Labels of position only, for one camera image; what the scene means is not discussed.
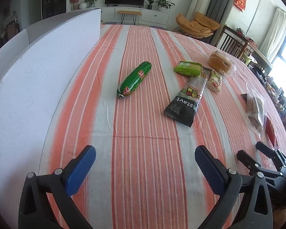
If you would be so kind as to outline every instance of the white vase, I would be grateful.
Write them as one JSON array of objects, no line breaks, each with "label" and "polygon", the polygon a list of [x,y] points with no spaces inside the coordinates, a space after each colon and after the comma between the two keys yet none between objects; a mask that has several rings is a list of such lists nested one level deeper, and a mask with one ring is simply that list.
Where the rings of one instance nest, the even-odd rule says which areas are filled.
[{"label": "white vase", "polygon": [[160,12],[167,13],[168,9],[166,7],[158,7]]},{"label": "white vase", "polygon": [[88,6],[88,4],[85,3],[85,2],[83,2],[83,3],[80,4],[80,9],[84,9],[84,8],[86,8],[87,6]]}]

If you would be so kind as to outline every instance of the bread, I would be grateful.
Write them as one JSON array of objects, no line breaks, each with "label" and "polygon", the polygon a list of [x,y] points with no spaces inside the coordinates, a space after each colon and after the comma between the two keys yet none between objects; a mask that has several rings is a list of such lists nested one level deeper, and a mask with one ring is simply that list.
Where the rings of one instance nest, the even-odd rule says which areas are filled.
[{"label": "bread", "polygon": [[225,77],[229,76],[234,68],[234,64],[228,60],[225,55],[218,51],[211,54],[209,58],[209,65],[211,65],[213,69],[217,70]]}]

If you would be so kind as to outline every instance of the black snack package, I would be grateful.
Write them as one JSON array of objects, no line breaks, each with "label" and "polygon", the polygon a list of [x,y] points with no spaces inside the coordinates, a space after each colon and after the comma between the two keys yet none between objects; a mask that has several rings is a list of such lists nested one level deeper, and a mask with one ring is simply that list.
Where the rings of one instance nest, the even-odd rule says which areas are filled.
[{"label": "black snack package", "polygon": [[164,113],[173,120],[191,127],[210,74],[210,69],[201,67],[200,75],[189,78],[185,87],[166,107]]}]

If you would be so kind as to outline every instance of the green snack package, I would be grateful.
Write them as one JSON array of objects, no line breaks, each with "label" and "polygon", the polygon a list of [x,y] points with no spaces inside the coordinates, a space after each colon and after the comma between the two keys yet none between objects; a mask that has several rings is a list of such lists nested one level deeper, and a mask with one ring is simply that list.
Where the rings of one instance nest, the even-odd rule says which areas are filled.
[{"label": "green snack package", "polygon": [[196,62],[190,61],[180,61],[180,64],[174,68],[174,72],[186,75],[186,76],[195,76],[200,75],[202,65]]},{"label": "green snack package", "polygon": [[147,75],[151,68],[152,64],[147,61],[135,68],[134,71],[130,73],[118,86],[118,89],[116,90],[118,99],[129,96],[142,82],[143,78]]}]

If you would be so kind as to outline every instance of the wooden side table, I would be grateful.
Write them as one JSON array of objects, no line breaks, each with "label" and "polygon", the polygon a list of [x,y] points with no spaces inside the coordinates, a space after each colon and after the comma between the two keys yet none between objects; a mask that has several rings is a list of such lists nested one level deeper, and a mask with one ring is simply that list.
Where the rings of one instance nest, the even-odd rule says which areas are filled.
[{"label": "wooden side table", "polygon": [[138,11],[125,11],[125,10],[120,10],[118,11],[118,14],[122,14],[122,17],[121,17],[121,25],[123,23],[123,20],[124,20],[124,17],[125,15],[133,15],[133,24],[136,25],[136,19],[137,19],[137,15],[142,15],[141,12],[138,12]]}]

